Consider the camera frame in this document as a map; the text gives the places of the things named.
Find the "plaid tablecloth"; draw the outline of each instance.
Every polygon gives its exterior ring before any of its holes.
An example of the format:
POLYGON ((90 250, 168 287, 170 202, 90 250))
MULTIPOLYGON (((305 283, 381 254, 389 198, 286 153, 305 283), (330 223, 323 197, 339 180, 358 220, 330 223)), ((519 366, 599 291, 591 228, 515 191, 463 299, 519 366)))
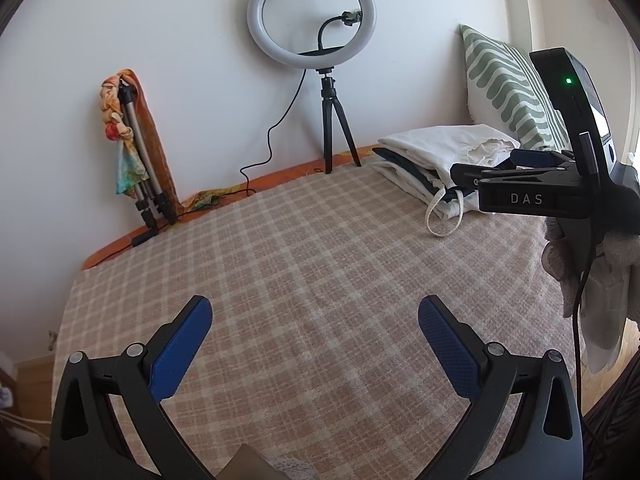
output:
MULTIPOLYGON (((345 166, 169 229, 78 275, 54 391, 72 351, 119 354, 201 294, 213 327, 163 405, 206 467, 218 472, 247 443, 307 460, 323 479, 413 479, 467 406, 418 327, 425 295, 484 340, 557 348, 573 368, 559 287, 540 266, 542 219, 468 213, 434 238, 424 210, 371 168, 345 166)), ((121 402, 116 412, 150 466, 121 402)))

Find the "white ring light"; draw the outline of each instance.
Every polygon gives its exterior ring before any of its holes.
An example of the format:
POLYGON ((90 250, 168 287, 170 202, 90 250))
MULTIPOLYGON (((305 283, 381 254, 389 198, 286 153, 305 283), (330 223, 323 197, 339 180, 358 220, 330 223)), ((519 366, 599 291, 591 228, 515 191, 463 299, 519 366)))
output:
POLYGON ((373 34, 376 28, 376 6, 373 0, 358 0, 360 9, 362 10, 362 22, 351 41, 340 50, 322 56, 302 56, 285 50, 271 39, 264 27, 263 10, 267 0, 249 0, 249 6, 246 11, 246 20, 249 25, 249 31, 254 38, 255 43, 277 62, 295 68, 308 68, 319 70, 336 65, 340 65, 351 59, 359 51, 361 51, 373 34))

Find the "white das lettering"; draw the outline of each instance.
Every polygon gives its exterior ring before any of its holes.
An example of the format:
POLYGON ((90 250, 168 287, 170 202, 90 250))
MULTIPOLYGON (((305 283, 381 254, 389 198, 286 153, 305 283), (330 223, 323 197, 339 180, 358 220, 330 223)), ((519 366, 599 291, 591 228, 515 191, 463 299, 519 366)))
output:
MULTIPOLYGON (((536 205, 542 204, 542 195, 537 194, 534 197, 534 203, 536 205)), ((521 199, 517 193, 511 193, 511 203, 512 204, 531 204, 531 199, 529 198, 529 193, 525 193, 524 197, 521 199)))

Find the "white strap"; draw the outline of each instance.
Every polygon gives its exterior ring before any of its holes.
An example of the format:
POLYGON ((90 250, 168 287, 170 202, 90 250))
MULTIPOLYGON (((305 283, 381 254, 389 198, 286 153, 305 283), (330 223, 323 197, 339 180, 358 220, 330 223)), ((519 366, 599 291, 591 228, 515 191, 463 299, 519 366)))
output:
POLYGON ((458 222, 453 227, 453 229, 449 230, 446 233, 436 233, 433 230, 431 230, 431 226, 429 225, 429 217, 431 216, 431 213, 433 212, 435 207, 438 205, 440 200, 442 200, 442 197, 446 192, 447 192, 447 188, 445 187, 441 188, 431 200, 431 203, 427 208, 427 212, 424 214, 425 227, 429 230, 429 232, 432 235, 437 236, 438 238, 444 238, 445 236, 449 236, 453 231, 455 231, 460 226, 460 222, 462 222, 462 214, 465 212, 465 204, 464 204, 465 198, 462 196, 462 192, 459 189, 455 189, 456 196, 458 197, 458 206, 460 209, 460 214, 458 215, 458 222))

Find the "green and white pillow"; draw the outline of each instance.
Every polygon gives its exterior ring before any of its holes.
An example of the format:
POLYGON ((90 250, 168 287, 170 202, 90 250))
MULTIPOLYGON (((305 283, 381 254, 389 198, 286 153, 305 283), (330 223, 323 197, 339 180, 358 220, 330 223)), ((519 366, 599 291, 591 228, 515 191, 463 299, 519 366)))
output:
POLYGON ((564 121, 527 56, 466 25, 460 33, 473 121, 519 140, 524 150, 562 150, 569 142, 564 121))

